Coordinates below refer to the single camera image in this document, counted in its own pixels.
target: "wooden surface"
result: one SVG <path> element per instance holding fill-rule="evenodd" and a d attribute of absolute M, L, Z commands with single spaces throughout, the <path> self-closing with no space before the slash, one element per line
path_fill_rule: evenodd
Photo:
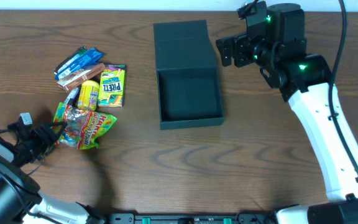
<path fill-rule="evenodd" d="M 103 211 L 142 213 L 327 202 L 303 127 L 256 65 L 220 68 L 222 126 L 159 130 L 152 24 L 197 19 L 207 20 L 213 43 L 246 27 L 235 12 L 0 11 L 0 129 L 25 111 L 38 123 L 51 119 L 67 95 L 52 70 L 79 46 L 95 46 L 106 52 L 103 61 L 128 67 L 125 107 L 102 110 L 117 123 L 98 150 L 59 147 L 50 155 L 32 176 L 43 192 Z M 308 52 L 330 66 L 340 24 L 338 13 L 306 13 Z M 358 14 L 349 14 L 337 86 L 358 141 Z"/>

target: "blue snack package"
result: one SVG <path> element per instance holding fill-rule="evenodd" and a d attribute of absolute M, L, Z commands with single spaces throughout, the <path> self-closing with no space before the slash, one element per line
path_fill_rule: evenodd
<path fill-rule="evenodd" d="M 87 50 L 85 54 L 74 60 L 69 66 L 57 73 L 55 75 L 55 79 L 59 81 L 59 79 L 68 76 L 69 74 L 77 71 L 78 69 L 81 69 L 91 63 L 95 63 L 101 57 L 103 57 L 103 53 L 98 52 L 96 48 L 92 47 Z"/>

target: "box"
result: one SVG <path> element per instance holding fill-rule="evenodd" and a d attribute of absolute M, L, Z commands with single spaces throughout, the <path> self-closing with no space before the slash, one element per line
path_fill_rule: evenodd
<path fill-rule="evenodd" d="M 81 68 L 57 81 L 57 85 L 66 91 L 70 91 L 97 74 L 100 74 L 104 69 L 106 69 L 106 67 L 103 63 Z"/>
<path fill-rule="evenodd" d="M 154 24 L 160 129 L 224 121 L 218 63 L 206 21 Z"/>

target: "box lid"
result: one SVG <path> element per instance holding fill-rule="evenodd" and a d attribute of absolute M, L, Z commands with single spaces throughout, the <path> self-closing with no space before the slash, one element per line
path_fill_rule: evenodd
<path fill-rule="evenodd" d="M 157 70 L 217 67 L 206 20 L 154 24 Z"/>

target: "green and yellow box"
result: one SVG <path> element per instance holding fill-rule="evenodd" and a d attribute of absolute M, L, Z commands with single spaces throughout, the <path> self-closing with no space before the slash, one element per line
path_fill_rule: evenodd
<path fill-rule="evenodd" d="M 125 65 L 105 65 L 100 75 L 98 106 L 124 106 Z"/>

